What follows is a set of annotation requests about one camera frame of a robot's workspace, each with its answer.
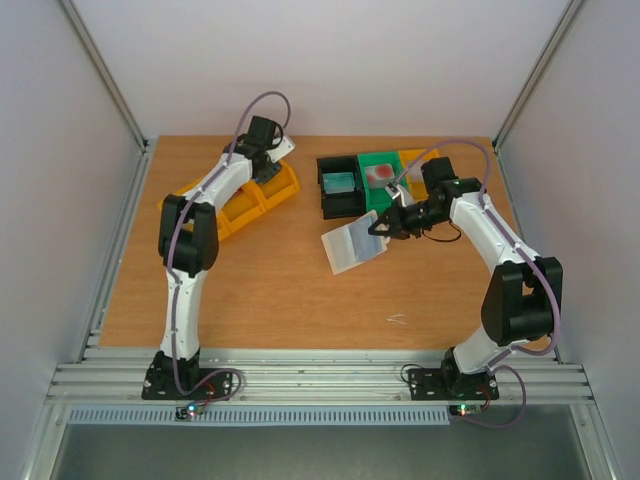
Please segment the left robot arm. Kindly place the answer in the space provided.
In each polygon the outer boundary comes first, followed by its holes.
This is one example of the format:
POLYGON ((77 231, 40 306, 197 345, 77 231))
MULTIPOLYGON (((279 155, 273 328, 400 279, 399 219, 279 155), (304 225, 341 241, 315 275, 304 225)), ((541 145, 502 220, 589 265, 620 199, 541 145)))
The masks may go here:
POLYGON ((254 116, 199 183, 163 200, 158 252, 168 286, 166 325, 145 375, 143 399, 204 396, 209 377, 199 366, 198 321, 204 283, 219 253, 217 216, 245 184, 278 174, 293 149, 281 124, 254 116))

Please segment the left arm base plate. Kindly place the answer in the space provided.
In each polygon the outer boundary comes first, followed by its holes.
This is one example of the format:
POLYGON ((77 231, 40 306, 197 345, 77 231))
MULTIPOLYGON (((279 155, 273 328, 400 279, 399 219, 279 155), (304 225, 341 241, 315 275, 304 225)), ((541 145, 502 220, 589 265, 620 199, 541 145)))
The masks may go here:
POLYGON ((237 395, 244 384, 244 374, 237 369, 200 369, 180 372, 177 386, 172 368, 150 368, 143 381, 141 398, 160 401, 225 401, 237 395))

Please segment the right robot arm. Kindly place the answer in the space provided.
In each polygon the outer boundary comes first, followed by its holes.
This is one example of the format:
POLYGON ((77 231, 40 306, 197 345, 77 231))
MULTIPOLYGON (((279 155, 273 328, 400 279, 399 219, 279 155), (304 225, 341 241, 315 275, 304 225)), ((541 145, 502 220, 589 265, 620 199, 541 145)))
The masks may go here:
POLYGON ((446 157, 424 163, 426 199, 410 202, 389 186, 392 203, 369 227, 372 236, 405 240, 449 223, 465 234, 491 275, 481 305, 480 327, 449 348, 439 368, 414 368, 409 385, 415 399, 497 398, 493 368, 513 352, 530 354, 529 343, 548 338, 541 355, 554 350, 560 330, 563 267, 527 246, 493 206, 481 182, 460 178, 446 157))

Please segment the beige card holder wallet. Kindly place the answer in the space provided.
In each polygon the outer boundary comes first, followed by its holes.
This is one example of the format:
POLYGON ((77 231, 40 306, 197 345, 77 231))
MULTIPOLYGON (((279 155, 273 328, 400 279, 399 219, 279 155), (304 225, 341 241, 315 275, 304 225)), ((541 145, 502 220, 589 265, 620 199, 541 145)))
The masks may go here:
POLYGON ((377 212, 371 210, 355 221, 321 236, 334 275, 360 266, 387 251, 389 239, 369 233, 369 228, 377 220, 377 212))

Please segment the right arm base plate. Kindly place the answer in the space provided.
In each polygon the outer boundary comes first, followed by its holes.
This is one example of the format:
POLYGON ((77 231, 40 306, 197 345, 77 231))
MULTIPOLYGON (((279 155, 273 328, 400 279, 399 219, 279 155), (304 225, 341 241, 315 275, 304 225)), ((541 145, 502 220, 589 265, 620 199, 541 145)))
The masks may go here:
POLYGON ((486 372, 476 374, 444 373, 436 368, 408 370, 411 399, 424 400, 498 400, 497 381, 486 372))

